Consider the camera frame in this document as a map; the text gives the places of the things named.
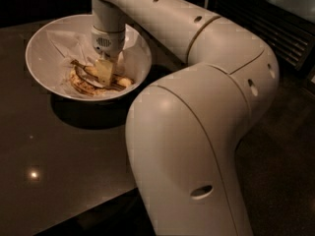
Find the white gripper with vent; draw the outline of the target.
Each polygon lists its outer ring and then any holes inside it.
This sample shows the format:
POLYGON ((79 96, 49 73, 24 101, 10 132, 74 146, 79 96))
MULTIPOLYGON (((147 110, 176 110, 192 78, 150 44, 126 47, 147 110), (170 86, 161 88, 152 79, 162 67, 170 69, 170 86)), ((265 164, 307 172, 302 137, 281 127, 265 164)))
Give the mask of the white gripper with vent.
MULTIPOLYGON (((92 46, 100 55, 117 57, 123 50, 125 43, 125 26, 121 28, 101 28, 92 26, 92 46)), ((109 87, 116 67, 113 59, 99 58, 94 66, 97 71, 98 81, 105 87, 109 87)))

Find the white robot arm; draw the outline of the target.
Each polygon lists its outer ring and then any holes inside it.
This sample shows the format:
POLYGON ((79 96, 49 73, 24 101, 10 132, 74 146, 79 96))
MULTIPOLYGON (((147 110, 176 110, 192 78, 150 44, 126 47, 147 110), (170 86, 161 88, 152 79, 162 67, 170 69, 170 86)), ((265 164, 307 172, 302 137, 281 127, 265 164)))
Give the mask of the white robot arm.
POLYGON ((253 236, 234 155, 277 92, 273 50, 184 0, 104 1, 186 65, 143 89, 126 120, 131 168, 156 235, 253 236))

